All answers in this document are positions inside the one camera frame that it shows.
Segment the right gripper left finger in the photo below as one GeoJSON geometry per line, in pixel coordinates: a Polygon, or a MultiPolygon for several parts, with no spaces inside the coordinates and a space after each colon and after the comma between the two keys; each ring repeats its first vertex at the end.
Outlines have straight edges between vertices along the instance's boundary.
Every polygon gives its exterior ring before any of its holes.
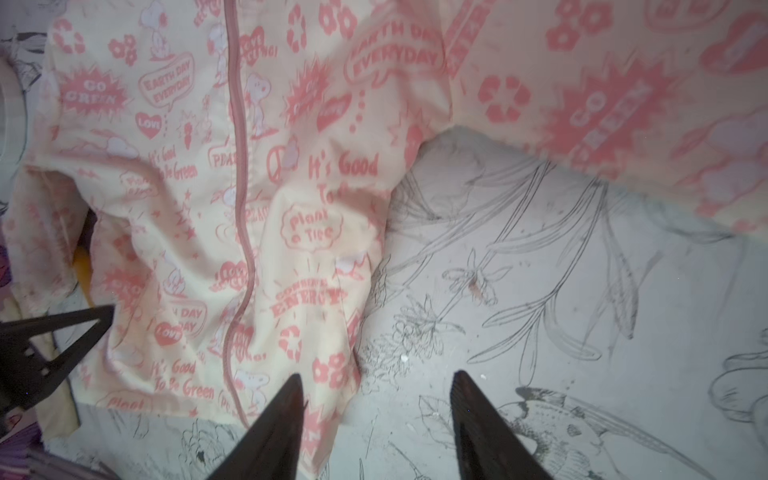
{"type": "Polygon", "coordinates": [[[297,478],[304,423],[301,376],[291,375],[226,459],[212,480],[297,478]]]}

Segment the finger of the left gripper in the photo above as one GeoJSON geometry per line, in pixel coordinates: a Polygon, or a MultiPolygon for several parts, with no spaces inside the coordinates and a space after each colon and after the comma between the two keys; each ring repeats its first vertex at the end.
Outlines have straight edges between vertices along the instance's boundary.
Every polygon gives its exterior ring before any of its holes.
{"type": "Polygon", "coordinates": [[[28,410],[51,396],[111,328],[114,305],[44,315],[1,324],[1,412],[28,410]],[[39,337],[88,324],[90,328],[57,354],[33,344],[39,337]]]}

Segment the pink printed hooded jacket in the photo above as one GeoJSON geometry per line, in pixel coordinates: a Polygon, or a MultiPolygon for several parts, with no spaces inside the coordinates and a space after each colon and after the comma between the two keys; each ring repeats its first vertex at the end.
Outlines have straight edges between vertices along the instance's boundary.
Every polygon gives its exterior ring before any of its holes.
{"type": "Polygon", "coordinates": [[[1,316],[112,328],[42,445],[453,479],[468,372],[557,479],[767,475],[763,1],[5,1],[1,316]]]}

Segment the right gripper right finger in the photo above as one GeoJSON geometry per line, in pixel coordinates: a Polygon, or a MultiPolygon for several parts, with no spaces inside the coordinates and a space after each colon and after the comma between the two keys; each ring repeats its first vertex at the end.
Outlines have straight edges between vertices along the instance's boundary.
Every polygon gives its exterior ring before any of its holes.
{"type": "Polygon", "coordinates": [[[470,375],[457,371],[450,390],[462,480],[550,480],[470,375]]]}

